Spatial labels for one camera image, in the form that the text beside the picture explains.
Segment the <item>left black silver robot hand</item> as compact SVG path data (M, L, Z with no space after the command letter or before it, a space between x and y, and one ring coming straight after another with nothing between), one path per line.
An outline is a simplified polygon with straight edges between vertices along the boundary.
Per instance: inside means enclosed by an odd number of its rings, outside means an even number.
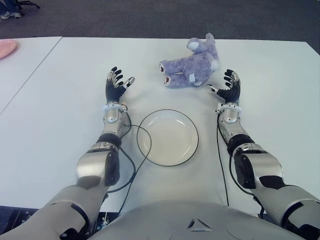
M135 77L130 77L127 80L123 79L122 70L118 67L113 67L106 78L105 97L107 103L119 102L122 95L134 83Z

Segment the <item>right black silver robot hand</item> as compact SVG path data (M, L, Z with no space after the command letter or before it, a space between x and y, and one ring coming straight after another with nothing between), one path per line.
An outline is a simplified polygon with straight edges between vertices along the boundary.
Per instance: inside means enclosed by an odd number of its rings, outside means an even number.
M241 80L238 74L231 69L227 69L224 72L223 79L225 80L225 85L227 86L227 89L221 89L212 84L207 84L206 87L211 92L215 93L217 96L223 99L226 104L238 104L241 95Z

